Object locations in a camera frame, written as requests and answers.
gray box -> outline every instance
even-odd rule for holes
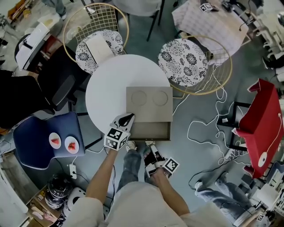
[[[135,114],[130,140],[169,141],[173,121],[172,87],[127,87],[126,112]]]

floral round cushion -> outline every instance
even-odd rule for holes
[[[175,39],[163,45],[158,61],[167,78],[181,86],[198,84],[208,70],[203,51],[187,39]]]
[[[115,56],[121,55],[123,50],[122,37],[117,31],[96,31],[95,33],[84,38],[77,46],[75,59],[80,68],[90,74],[93,74],[93,72],[98,68],[98,65],[87,48],[86,41],[97,34],[101,34],[103,36]]]

chair armrest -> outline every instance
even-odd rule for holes
[[[71,89],[75,85],[75,77],[73,75],[69,75],[66,80],[61,84],[57,92],[54,94],[52,98],[52,103],[54,105],[58,105],[62,102],[63,99],[70,93]]]

red fabric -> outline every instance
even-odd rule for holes
[[[259,79],[248,90],[250,92],[257,91],[257,95],[248,112],[241,119],[237,134],[245,139],[252,167],[254,168],[252,177],[259,178],[263,176],[278,149],[284,129],[279,99],[274,85]],[[259,167],[258,161],[263,152],[267,152],[267,159],[265,164]]]

watermelon slice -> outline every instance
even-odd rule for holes
[[[52,143],[59,145],[59,139],[52,139]]]
[[[76,148],[75,148],[75,143],[70,143],[69,145],[68,145],[68,149],[69,150],[76,150]]]

